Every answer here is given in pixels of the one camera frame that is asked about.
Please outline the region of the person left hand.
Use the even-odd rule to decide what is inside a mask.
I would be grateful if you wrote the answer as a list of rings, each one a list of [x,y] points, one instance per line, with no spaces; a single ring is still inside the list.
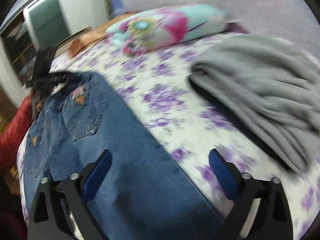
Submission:
[[[40,111],[43,109],[46,98],[50,96],[53,92],[53,89],[49,90],[31,90],[31,109],[32,109],[32,120],[36,120],[39,116]]]

